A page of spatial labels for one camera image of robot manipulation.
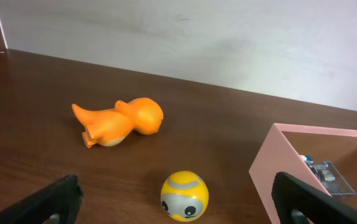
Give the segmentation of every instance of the gray stripe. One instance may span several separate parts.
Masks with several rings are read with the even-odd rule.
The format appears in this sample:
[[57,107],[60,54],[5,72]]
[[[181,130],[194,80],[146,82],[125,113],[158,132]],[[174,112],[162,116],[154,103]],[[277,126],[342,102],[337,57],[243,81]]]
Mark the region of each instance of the gray stripe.
[[191,183],[188,183],[188,184],[177,184],[177,183],[174,183],[170,178],[167,179],[167,183],[172,188],[179,189],[179,190],[188,190],[188,189],[194,188],[199,185],[199,182],[197,180],[192,181]]

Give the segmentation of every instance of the open box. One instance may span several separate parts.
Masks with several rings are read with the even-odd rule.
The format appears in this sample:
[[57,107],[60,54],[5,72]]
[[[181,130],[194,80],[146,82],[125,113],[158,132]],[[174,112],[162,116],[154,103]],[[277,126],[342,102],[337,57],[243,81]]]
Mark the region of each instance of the open box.
[[271,196],[277,172],[287,172],[329,195],[299,155],[312,157],[316,164],[331,161],[356,192],[339,200],[357,209],[357,131],[273,124],[249,170],[272,223],[280,223]]

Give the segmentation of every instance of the orange dinosaur toy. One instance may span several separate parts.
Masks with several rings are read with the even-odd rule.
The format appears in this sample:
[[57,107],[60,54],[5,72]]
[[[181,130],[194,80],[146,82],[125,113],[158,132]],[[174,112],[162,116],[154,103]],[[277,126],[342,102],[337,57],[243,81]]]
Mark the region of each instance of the orange dinosaur toy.
[[120,143],[133,129],[141,134],[159,131],[163,112],[149,98],[137,98],[129,103],[117,101],[114,109],[89,111],[72,104],[76,118],[84,126],[85,145],[114,146]]

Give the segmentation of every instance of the ball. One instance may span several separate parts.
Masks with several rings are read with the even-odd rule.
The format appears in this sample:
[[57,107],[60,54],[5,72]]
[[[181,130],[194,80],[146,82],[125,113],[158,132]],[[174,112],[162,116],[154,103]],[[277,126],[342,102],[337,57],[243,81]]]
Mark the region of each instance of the ball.
[[209,203],[209,191],[197,174],[179,171],[171,174],[163,184],[160,204],[173,219],[190,222],[199,218]]

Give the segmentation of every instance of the white strip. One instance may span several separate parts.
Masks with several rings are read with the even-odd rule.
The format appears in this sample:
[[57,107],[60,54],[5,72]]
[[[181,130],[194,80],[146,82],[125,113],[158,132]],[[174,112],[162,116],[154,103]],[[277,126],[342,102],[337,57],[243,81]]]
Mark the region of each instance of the white strip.
[[5,49],[8,49],[8,45],[6,44],[4,29],[2,28],[1,19],[0,19],[0,28],[1,28],[2,37],[3,37],[3,39],[4,39]]

